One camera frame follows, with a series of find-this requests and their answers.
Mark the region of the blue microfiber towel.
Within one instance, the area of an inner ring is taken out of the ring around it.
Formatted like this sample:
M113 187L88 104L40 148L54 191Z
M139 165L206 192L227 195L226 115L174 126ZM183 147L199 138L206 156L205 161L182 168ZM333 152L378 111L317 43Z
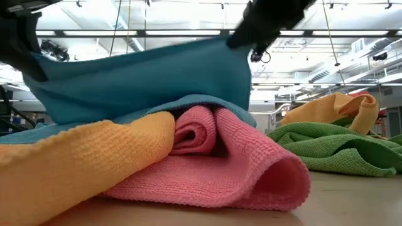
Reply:
M51 117L48 126L0 137L0 144L31 144L76 126L127 124L163 110L219 105L255 126L249 113L249 48L231 49L223 38L81 62L36 55L47 81L24 82Z

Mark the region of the dark background equipment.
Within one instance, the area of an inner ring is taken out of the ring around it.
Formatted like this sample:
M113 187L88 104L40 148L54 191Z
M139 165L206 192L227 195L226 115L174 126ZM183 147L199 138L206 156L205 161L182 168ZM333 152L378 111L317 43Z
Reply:
M6 90L0 85L0 128L5 127L10 129L11 131L8 132L8 134L28 130L28 128L11 122L11 119L13 118L11 115L12 113L15 113L17 116L20 116L21 119L24 119L26 122L28 122L33 129L36 127L36 123L32 119L12 105Z

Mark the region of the black overhead rig beam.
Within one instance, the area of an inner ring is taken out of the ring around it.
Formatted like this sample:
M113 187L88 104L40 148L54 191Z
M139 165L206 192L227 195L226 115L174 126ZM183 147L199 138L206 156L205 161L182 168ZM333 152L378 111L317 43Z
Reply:
M229 36L234 30L37 30L39 38L203 38ZM402 30L281 30L280 38L402 38Z

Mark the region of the orange microfiber towel with label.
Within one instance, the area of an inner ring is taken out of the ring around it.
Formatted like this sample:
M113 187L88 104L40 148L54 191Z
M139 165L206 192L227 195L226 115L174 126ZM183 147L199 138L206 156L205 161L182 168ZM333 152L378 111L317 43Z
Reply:
M130 124L100 121L34 144L0 144L0 226L39 225L171 151L169 112Z

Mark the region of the pink microfiber towel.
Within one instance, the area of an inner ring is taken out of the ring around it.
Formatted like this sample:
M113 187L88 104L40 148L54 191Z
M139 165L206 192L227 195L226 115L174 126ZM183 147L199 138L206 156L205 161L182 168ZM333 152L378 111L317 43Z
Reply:
M103 194L122 200L280 211L305 202L311 182L299 157L228 109L214 110L214 119L223 142L215 156L170 154Z

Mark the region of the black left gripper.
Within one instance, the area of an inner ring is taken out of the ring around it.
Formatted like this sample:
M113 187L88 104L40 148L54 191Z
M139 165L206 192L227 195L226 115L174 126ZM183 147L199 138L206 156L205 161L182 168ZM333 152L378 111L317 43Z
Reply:
M47 77L33 57L40 54L36 25L41 13L19 12L24 9L37 11L61 0L0 0L0 62L7 63L28 74L36 81Z

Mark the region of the large green microfiber towel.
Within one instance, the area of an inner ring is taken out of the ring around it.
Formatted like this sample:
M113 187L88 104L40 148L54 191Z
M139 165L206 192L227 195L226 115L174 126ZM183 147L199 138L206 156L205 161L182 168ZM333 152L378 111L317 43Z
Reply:
M382 140L334 124L295 122L276 128L268 137L297 155L310 171L402 175L401 136Z

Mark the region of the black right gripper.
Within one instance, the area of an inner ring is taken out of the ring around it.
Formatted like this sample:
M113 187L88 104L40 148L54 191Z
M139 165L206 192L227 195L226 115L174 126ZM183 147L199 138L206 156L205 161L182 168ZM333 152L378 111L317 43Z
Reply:
M280 30L293 29L315 2L316 0L250 0L243 12L243 21L227 39L226 45L235 49L272 42L280 35Z

